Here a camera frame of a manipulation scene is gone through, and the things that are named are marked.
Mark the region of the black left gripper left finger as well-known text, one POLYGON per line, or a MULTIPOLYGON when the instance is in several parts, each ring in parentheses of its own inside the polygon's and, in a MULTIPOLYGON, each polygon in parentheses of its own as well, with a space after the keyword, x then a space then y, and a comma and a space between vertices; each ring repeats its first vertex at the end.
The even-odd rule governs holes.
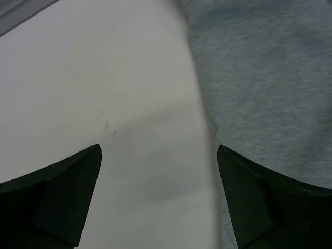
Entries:
POLYGON ((78 247, 101 162, 95 144, 1 183, 1 248, 78 247))

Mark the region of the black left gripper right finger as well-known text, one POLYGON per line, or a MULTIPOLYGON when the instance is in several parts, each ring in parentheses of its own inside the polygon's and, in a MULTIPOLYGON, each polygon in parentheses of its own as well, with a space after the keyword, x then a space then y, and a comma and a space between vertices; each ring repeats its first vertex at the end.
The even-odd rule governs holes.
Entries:
POLYGON ((331 190, 256 164, 226 146, 219 172, 238 248, 331 248, 331 190))

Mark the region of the grey zip jacket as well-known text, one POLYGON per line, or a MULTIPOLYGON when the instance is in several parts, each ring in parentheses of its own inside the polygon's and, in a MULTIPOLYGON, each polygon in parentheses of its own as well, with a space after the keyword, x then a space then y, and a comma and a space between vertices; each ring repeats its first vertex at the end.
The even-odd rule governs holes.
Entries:
MULTIPOLYGON (((331 1, 180 1, 216 154, 331 190, 331 1)), ((221 248, 238 248, 220 172, 221 248)))

